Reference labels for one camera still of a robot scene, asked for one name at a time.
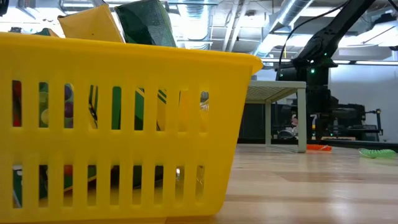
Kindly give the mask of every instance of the cable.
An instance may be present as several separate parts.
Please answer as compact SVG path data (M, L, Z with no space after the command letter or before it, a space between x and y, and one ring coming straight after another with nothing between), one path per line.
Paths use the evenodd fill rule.
M302 23L299 24L297 27L294 27L294 29L293 29L293 30L290 32L290 34L287 36L287 39L286 39L286 41L285 41L285 44L284 44L284 46L282 47L282 50L280 51L279 65L281 65L281 63L282 63L282 55L283 55L283 52L284 52L284 50L285 50L285 48L286 48L287 41L288 41L289 38L293 35L294 31L296 31L298 28L300 28L302 25L304 25L304 24L306 24L306 23L308 23L308 22L314 21L315 19L319 19L319 18L321 18L321 17L323 17L323 16L325 16L325 15L331 14L332 12L335 12L335 11L339 10L340 8L344 7L347 3L348 3L348 2L345 2L345 3L341 4L340 6L337 6L336 8L334 8L334 9L328 11L328 12L325 12L325 13L323 13L323 14L320 14L319 16L315 16L315 17L313 17L313 18L311 18L311 19L309 19L309 20L306 20L306 21L302 22Z
M398 6L392 1L392 0L388 0L388 2L391 4L392 7L394 7L394 9L396 9L396 11L398 12Z

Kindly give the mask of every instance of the wooden floor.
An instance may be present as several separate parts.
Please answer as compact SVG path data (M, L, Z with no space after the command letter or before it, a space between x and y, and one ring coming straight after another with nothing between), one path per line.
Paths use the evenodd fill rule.
M398 161L238 145L220 213L166 223L398 223Z

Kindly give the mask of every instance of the ceiling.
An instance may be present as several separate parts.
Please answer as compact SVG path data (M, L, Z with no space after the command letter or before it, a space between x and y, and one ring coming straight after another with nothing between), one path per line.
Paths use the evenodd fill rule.
M18 7L18 5L21 5L21 1L25 4L28 2L30 5L21 9ZM204 30L204 32L207 32L205 33L206 37L204 39L195 39L192 32L199 31L197 31L197 27L196 29L192 29L192 27L195 27L193 24L197 24L198 21L193 21L194 19L189 15L188 17L185 16L184 13L182 13L184 6L181 4L173 4L175 1L169 1L170 9L172 9L169 11L169 16L172 22L173 35L179 47L199 48L205 46L204 49L209 50L225 50L249 54L255 52L259 44L262 42L265 36L264 27L272 20L272 16L276 15L281 7L283 8L283 1L281 0L213 0L215 1L215 5L207 6L203 11L205 12L208 9L208 16L206 18L201 17L202 20L207 19L205 23L208 24L207 29ZM191 1L211 2L212 0ZM87 2L89 4L87 8L60 6L60 3L63 4L65 2L69 2L71 6L76 4L87 5ZM106 0L106 2L108 4L124 4L131 1ZM339 6L343 2L345 1L314 0L311 2L309 7L300 12L300 17L292 25L297 25L311 17L327 12L330 9L333 9L333 7ZM44 27L48 27L53 29L58 35L63 36L57 16L73 14L80 10L88 9L90 8L90 4L91 1L89 0L35 0L34 3L32 3L32 1L26 0L10 0L10 8L8 13L3 17L0 17L0 31L7 32L11 29L11 27L21 27L22 32L34 33L40 31ZM387 0L377 0L372 7L369 8L367 13L365 13L364 16L350 29L348 35L351 39L343 39L344 41L340 43L341 48L336 52L334 58L342 60L383 60L387 57L390 57L391 50L388 46L398 45L398 25L396 28L394 28L394 30L397 29L397 32L392 34L395 38L385 37L378 43L367 46L358 46L356 45L357 43L355 43L355 41L359 40L359 38L356 38L356 36L365 34L366 31L371 30L372 23L382 13L396 13L391 9L392 8ZM294 35L288 41L286 51L283 53L283 57L294 57L306 44L312 34L325 27L333 19L333 16L335 16L336 13L330 14L328 17L317 19L297 30L297 35ZM117 19L117 16L114 12L113 16L115 19ZM271 40L267 39L267 41L272 45L267 57L279 57L280 46L283 45L285 36L276 35L275 38Z

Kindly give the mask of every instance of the black machine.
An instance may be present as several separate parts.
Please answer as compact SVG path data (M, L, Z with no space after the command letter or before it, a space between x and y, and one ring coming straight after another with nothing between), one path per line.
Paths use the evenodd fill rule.
M339 41L375 1L348 0L334 10L298 25L288 36L289 39L293 32L305 23L341 8L341 11L330 24L318 31L290 63L281 64L281 54L279 66L276 69L276 80L278 81L307 82L307 137L309 139L312 138L311 114L316 114L318 117L315 125L315 137L321 139L338 112L335 110L338 107L338 101L331 96L328 89L329 68L337 67L331 56L336 52ZM389 2L398 10L391 0Z

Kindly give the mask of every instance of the basket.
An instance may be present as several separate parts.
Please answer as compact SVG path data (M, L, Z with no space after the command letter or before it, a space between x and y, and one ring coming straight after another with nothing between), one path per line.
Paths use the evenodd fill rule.
M262 67L258 58L22 34L0 34L0 49L1 223L198 216L221 208L247 87ZM21 127L12 126L13 80L22 85ZM40 82L49 86L47 128L38 122ZM63 126L66 83L74 91L73 128ZM88 117L90 85L98 87L97 129ZM122 93L119 130L111 128L115 86ZM145 91L143 130L134 129L136 88ZM167 91L163 131L157 129L159 90ZM211 99L204 120L202 91ZM15 165L23 171L21 208L13 205ZM39 200L40 165L48 167L45 200ZM63 192L65 165L73 168L69 195ZM96 166L94 194L88 166ZM114 166L118 189L111 187ZM139 189L132 186L137 166ZM154 184L157 166L164 170L162 188Z

